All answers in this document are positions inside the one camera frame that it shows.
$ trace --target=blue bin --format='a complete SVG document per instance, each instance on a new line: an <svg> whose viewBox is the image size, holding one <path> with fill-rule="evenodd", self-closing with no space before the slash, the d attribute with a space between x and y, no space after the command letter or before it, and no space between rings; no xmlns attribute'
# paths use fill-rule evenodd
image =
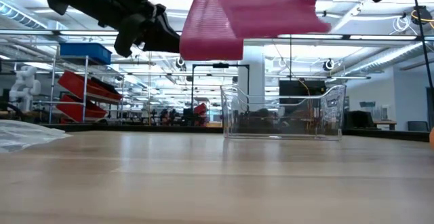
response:
<svg viewBox="0 0 434 224"><path fill-rule="evenodd" d="M60 44L61 56L89 56L92 60L89 62L99 65L111 64L111 52L108 51L103 45L99 43L61 43ZM65 58L75 64L85 64L85 60L77 58Z"/></svg>

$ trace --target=computer monitor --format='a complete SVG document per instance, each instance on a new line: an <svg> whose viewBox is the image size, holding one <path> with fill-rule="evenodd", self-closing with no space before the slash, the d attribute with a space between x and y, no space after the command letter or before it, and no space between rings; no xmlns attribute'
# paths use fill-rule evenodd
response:
<svg viewBox="0 0 434 224"><path fill-rule="evenodd" d="M280 81L279 95L280 96L319 96L326 92L325 81L304 81L304 86L301 81ZM280 98L281 105L298 104L302 101L299 98ZM296 107L285 106L285 113L291 113Z"/></svg>

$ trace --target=table surface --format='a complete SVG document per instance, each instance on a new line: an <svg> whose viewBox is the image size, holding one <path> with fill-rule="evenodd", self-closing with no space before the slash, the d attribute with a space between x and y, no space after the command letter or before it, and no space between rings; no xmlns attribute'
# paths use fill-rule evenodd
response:
<svg viewBox="0 0 434 224"><path fill-rule="evenodd" d="M72 135L0 154L0 223L434 223L427 143Z"/></svg>

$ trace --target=pink cloth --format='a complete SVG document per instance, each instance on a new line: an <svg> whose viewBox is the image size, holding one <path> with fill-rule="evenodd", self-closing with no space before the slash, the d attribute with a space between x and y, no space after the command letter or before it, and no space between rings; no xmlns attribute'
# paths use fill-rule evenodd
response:
<svg viewBox="0 0 434 224"><path fill-rule="evenodd" d="M244 39L329 30L315 0L194 0L180 53L185 60L241 60Z"/></svg>

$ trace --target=clear plastic bin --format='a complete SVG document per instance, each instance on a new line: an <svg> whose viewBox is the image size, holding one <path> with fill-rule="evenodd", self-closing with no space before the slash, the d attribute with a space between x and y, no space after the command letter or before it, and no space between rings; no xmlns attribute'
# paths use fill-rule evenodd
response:
<svg viewBox="0 0 434 224"><path fill-rule="evenodd" d="M222 86L227 138L340 140L346 86L321 96L248 96Z"/></svg>

